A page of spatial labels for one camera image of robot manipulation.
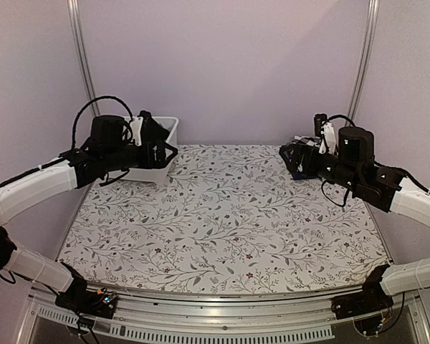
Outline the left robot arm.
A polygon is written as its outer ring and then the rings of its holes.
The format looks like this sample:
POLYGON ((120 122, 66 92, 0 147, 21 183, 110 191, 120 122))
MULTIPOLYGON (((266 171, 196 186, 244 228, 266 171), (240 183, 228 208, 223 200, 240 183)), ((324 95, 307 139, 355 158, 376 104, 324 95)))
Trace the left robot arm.
POLYGON ((178 154, 175 117, 153 117, 146 110, 92 119, 86 141, 48 163, 0 183, 0 271, 43 284, 77 311, 92 305, 86 280, 65 263, 13 242, 4 226, 15 216, 56 195, 98 182, 161 182, 178 154))

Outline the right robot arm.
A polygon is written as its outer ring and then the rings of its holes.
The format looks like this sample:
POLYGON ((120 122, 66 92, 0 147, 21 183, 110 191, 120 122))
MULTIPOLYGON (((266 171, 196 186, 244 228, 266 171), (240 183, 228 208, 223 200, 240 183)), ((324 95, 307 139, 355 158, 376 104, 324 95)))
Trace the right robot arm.
MULTIPOLYGON (((376 162, 374 135, 352 120, 335 130, 336 115, 314 117, 313 137, 296 136, 279 149, 295 180, 319 178, 322 184, 345 188, 345 197, 361 199, 384 211, 413 219, 430 228, 430 188, 403 168, 376 162)), ((363 283, 356 306, 372 312, 385 296, 430 287, 430 257, 407 264, 376 267, 363 283)))

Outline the dark blue folded shirt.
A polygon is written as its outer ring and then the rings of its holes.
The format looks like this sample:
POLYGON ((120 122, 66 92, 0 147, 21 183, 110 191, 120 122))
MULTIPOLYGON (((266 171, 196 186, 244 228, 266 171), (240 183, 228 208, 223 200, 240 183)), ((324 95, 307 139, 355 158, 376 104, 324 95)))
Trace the dark blue folded shirt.
POLYGON ((302 172, 302 163, 305 159, 305 153, 302 151, 300 145, 282 146, 280 156, 294 180, 305 179, 305 175, 302 172))

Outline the light blue shirt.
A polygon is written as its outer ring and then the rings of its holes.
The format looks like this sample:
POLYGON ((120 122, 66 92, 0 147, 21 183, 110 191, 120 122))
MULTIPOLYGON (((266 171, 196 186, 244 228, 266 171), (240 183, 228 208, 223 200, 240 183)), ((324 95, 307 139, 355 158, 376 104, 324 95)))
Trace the light blue shirt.
POLYGON ((167 131, 171 132, 172 128, 173 128, 173 121, 171 120, 164 120, 164 121, 159 121, 158 124, 166 129, 167 131))

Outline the white plastic bin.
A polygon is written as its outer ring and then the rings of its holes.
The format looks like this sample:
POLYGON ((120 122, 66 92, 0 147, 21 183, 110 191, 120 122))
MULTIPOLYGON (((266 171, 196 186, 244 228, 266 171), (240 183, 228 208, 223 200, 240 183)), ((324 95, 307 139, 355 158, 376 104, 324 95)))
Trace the white plastic bin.
POLYGON ((123 177, 126 181, 163 183, 170 171, 173 160, 178 154, 177 128, 179 119, 176 117, 157 116, 153 119, 169 134, 168 137, 153 148, 154 165, 152 168, 130 168, 123 177))

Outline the black white checkered shirt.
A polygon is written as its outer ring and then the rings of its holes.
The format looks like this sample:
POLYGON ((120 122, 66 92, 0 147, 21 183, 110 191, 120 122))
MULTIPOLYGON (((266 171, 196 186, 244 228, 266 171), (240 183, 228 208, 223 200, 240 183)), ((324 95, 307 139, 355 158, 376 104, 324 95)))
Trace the black white checkered shirt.
POLYGON ((307 136, 296 135, 292 139, 292 143, 308 145, 311 147, 319 148, 321 146, 321 139, 318 137, 307 137, 307 136))

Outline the floral patterned tablecloth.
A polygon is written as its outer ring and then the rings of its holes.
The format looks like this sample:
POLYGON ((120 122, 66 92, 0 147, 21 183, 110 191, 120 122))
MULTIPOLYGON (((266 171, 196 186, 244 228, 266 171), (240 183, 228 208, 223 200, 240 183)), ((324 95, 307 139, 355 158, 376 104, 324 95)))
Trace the floral patterned tablecloth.
POLYGON ((361 285, 389 255, 344 193, 294 180, 273 145, 186 145, 162 183, 93 186, 59 258, 89 281, 161 292, 361 285))

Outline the aluminium front rail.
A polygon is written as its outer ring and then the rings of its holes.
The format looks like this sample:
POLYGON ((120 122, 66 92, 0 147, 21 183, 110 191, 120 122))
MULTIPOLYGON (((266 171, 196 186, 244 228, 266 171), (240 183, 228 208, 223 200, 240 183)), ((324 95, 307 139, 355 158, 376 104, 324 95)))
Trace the aluminium front rail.
POLYGON ((430 343, 421 295, 407 292, 389 310, 337 319, 333 298, 356 288, 258 295, 197 295, 116 287, 110 319, 91 327, 33 287, 18 343, 430 343))

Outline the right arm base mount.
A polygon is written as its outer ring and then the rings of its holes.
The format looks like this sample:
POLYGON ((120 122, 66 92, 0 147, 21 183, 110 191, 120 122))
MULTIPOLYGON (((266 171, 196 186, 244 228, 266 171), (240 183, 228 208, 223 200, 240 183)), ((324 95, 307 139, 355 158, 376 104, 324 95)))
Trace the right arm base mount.
POLYGON ((337 296, 331 300, 331 310, 338 320, 377 312, 392 306, 392 297, 377 287, 337 296))

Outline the right aluminium frame post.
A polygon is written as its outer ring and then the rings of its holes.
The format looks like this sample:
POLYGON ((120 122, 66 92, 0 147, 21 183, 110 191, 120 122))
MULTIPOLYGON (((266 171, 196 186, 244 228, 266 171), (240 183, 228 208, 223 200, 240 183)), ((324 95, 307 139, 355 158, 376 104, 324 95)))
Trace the right aluminium frame post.
POLYGON ((379 12, 379 0, 368 1, 368 11, 365 23, 365 32, 363 35, 363 43, 361 48, 360 60, 355 76, 353 91, 348 104, 347 116, 354 122, 357 115, 358 106, 363 93, 363 86, 368 74, 371 52, 376 37, 376 27, 379 12))

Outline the aluminium frame post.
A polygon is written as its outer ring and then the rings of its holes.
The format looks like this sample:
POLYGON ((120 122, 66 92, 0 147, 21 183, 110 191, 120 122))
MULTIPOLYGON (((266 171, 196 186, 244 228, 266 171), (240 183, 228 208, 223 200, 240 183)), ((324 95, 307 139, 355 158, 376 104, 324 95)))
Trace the aluminium frame post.
POLYGON ((358 106, 363 93, 363 86, 368 74, 371 52, 376 37, 376 27, 379 12, 379 0, 368 1, 368 11, 365 23, 365 32, 363 35, 363 43, 361 48, 360 60, 355 76, 353 91, 348 104, 347 116, 354 122, 357 115, 358 106))
POLYGON ((88 100, 96 97, 95 86, 90 71, 89 59, 82 30, 79 1, 67 0, 72 37, 75 45, 78 65, 80 68, 82 83, 88 100))

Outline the left aluminium frame post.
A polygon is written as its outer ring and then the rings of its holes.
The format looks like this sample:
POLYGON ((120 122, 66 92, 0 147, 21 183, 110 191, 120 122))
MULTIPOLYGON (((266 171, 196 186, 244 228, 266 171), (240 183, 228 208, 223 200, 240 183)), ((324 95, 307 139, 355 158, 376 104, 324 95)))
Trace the left aluminium frame post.
POLYGON ((82 83, 88 100, 96 97, 95 86, 90 71, 89 59, 82 30, 79 1, 67 0, 72 37, 75 45, 78 65, 80 68, 82 83))

